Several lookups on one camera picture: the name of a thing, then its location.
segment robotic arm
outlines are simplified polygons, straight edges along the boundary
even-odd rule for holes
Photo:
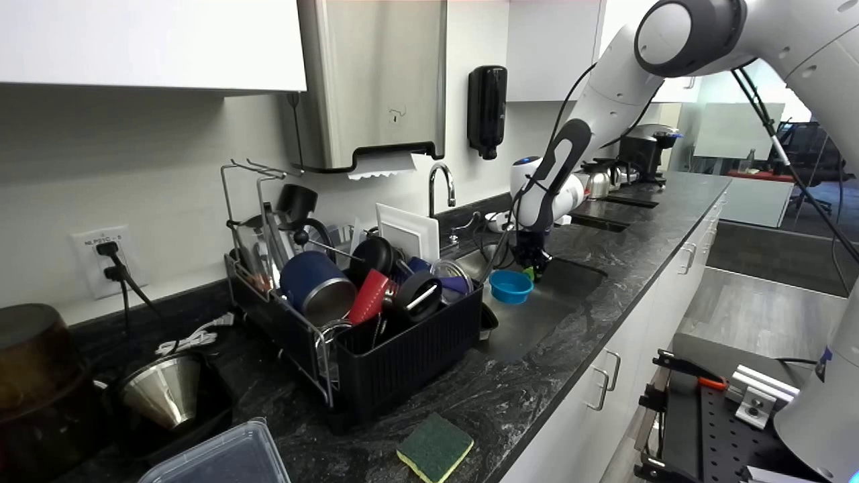
[[[707,74],[766,58],[826,125],[859,168],[859,0],[657,0],[621,28],[582,86],[540,165],[516,168],[524,257],[543,250],[551,222],[570,211],[561,189],[606,142],[632,128],[664,77]],[[826,380],[812,380],[779,409],[782,440],[830,481],[859,481],[859,287],[838,326]]]

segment black dish rack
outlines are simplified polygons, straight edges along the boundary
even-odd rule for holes
[[[369,420],[455,367],[481,334],[483,283],[404,333],[366,349],[374,325],[318,326],[284,298],[257,291],[226,255],[233,302],[318,385],[338,424]]]

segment cabinet handle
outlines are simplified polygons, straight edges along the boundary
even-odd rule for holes
[[[684,267],[683,274],[689,274],[689,270],[692,270],[692,265],[696,265],[696,251],[699,251],[699,247],[689,247],[689,259],[688,259],[688,267]]]
[[[617,385],[617,375],[621,375],[621,365],[622,365],[622,357],[617,352],[606,352],[613,360],[616,360],[616,371],[613,371],[613,385],[609,392],[616,392]]]
[[[586,403],[586,407],[602,409],[602,407],[606,407],[606,388],[609,388],[613,375],[602,367],[591,367],[591,371],[597,371],[602,375],[602,385],[598,385],[598,403],[597,404]]]

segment black granite countertop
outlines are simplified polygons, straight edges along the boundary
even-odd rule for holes
[[[323,396],[276,360],[276,349],[255,326],[222,333],[208,353],[236,396],[233,424],[267,415],[299,483],[397,483],[413,474],[397,462],[396,444],[438,409],[476,438],[476,450],[451,481],[500,481],[724,187],[724,176],[668,173],[667,189],[652,195],[655,210],[605,200],[579,206],[577,211],[626,224],[622,230],[571,224],[551,234],[549,250],[557,257],[606,274],[579,309],[561,317],[518,360],[495,360],[487,345],[471,349],[457,367],[404,404],[343,435],[324,424]],[[61,481],[138,478],[116,459],[116,447],[104,447]]]

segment white cabinet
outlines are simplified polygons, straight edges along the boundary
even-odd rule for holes
[[[296,0],[0,0],[0,82],[304,92]]]
[[[597,483],[621,444],[641,385],[655,375],[649,363],[671,338],[700,283],[723,203],[699,222],[667,263],[644,298],[579,375],[557,412],[506,474],[507,483]]]
[[[559,102],[598,53],[605,0],[511,0],[507,102]]]

